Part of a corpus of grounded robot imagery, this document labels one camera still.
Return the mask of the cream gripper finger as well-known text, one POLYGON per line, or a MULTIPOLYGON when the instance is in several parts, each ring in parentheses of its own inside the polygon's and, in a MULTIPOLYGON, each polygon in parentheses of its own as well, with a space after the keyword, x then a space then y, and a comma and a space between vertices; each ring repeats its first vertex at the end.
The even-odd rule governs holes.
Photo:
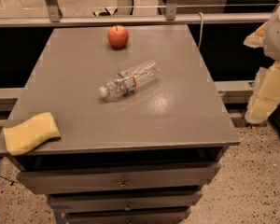
POLYGON ((265 36, 265 29, 267 23, 264 22, 255 32, 250 34, 245 40, 244 45, 250 48, 262 48, 263 47, 263 39, 265 36))
POLYGON ((280 61, 269 68, 261 67, 255 77, 253 94, 249 99, 245 120, 261 124, 280 105, 280 61))

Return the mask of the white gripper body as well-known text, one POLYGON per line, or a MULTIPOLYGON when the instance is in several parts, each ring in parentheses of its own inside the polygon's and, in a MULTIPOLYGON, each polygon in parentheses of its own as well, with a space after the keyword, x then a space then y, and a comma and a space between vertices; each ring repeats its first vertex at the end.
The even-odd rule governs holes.
POLYGON ((266 56, 280 61, 280 6, 268 20, 263 48, 266 56))

